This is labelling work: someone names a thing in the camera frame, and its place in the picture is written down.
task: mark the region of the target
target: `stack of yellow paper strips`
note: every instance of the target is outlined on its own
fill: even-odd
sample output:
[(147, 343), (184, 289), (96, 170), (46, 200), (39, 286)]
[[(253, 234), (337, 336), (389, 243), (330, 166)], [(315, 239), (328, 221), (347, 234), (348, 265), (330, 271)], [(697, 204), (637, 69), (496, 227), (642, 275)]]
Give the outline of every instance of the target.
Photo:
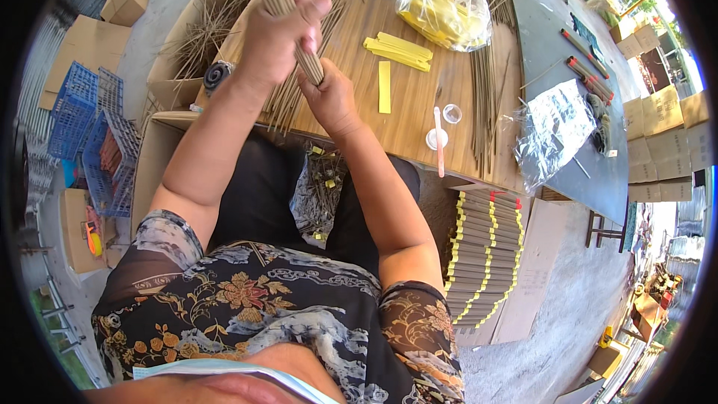
[(429, 71), (431, 66), (428, 61), (434, 56), (432, 51), (425, 47), (382, 32), (379, 32), (376, 39), (365, 39), (364, 49), (422, 72)]

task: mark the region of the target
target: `woman's right hand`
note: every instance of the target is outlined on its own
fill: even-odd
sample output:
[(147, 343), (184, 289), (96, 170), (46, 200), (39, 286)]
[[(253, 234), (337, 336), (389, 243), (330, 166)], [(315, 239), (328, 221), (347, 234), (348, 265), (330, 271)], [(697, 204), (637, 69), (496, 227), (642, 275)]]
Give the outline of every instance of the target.
[(297, 69), (297, 82), (301, 93), (307, 98), (310, 109), (319, 124), (335, 141), (362, 126), (354, 107), (354, 85), (327, 58), (322, 58), (324, 80), (313, 85), (301, 67)]

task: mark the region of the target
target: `yellow pole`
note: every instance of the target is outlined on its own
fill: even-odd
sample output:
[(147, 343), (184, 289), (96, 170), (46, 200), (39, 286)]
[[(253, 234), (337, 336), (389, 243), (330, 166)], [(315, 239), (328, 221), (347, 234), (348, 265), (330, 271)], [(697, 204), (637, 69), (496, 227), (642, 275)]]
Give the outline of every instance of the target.
[(638, 5), (642, 4), (643, 1), (644, 0), (638, 0), (638, 2), (632, 4), (626, 11), (621, 13), (621, 16), (619, 16), (619, 18), (623, 19), (624, 17), (626, 17), (631, 11), (635, 10)]

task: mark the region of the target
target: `concrete floor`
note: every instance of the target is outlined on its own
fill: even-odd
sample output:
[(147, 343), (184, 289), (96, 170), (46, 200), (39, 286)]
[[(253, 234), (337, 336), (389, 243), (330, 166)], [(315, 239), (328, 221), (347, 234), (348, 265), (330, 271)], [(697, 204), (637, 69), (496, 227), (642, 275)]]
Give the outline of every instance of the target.
[[(541, 0), (570, 22), (569, 8), (563, 0)], [(150, 0), (147, 12), (135, 23), (121, 58), (118, 75), (125, 80), (125, 117), (141, 119), (146, 80), (154, 56), (167, 32), (189, 0)], [(604, 43), (608, 30), (593, 13), (581, 9), (582, 0), (570, 0), (571, 9), (596, 33), (601, 49), (619, 78), (623, 97), (638, 97), (641, 91), (631, 84), (630, 67), (615, 45)], [(451, 192), (441, 188), (434, 172), (421, 172), (423, 181), (420, 207), (432, 226), (439, 247), (446, 242), (447, 228), (453, 220)], [(539, 311), (529, 339), (504, 345), (482, 346), (478, 351), (461, 349), (461, 362), (470, 403), (551, 403), (585, 372), (593, 346), (612, 318), (625, 292), (631, 255), (617, 253), (617, 241), (607, 240), (601, 249), (584, 247), (588, 210), (578, 203), (570, 208), (568, 226), (556, 259), (546, 299)], [(40, 220), (48, 242), (61, 247), (58, 226), (58, 199), (53, 194), (43, 203)], [(92, 337), (90, 312), (104, 287), (108, 271), (101, 271), (76, 283), (67, 272), (64, 257), (55, 258), (53, 274), (68, 303), (76, 308), (72, 318), (80, 332)], [(92, 343), (83, 344), (89, 357), (99, 366)]]

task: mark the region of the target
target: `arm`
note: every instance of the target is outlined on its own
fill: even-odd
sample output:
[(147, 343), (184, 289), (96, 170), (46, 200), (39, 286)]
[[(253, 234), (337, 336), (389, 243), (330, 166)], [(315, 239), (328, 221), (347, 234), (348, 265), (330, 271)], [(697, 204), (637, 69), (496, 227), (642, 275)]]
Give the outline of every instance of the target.
[(222, 194), (266, 97), (294, 68), (297, 41), (307, 52), (317, 49), (319, 21), (331, 9), (331, 1), (294, 1), (297, 9), (281, 18), (270, 16), (262, 4), (252, 11), (236, 71), (185, 133), (152, 199), (150, 210), (180, 215), (202, 249), (207, 248)]
[(372, 130), (354, 107), (352, 83), (328, 59), (319, 87), (300, 73), (301, 91), (347, 160), (367, 228), (379, 250), (379, 280), (422, 281), (443, 291), (439, 252), (424, 216)]

